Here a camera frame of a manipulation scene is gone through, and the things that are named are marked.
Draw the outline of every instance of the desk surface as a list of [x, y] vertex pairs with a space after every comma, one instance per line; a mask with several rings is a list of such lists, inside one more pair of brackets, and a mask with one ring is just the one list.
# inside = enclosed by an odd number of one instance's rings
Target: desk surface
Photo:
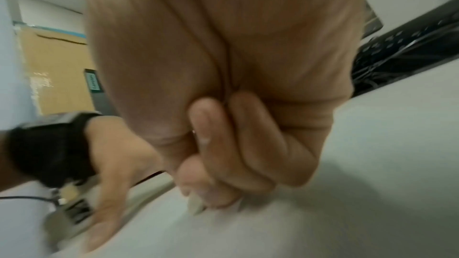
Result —
[[459, 257], [457, 76], [454, 61], [341, 107], [302, 189], [196, 217], [174, 189], [90, 257]]

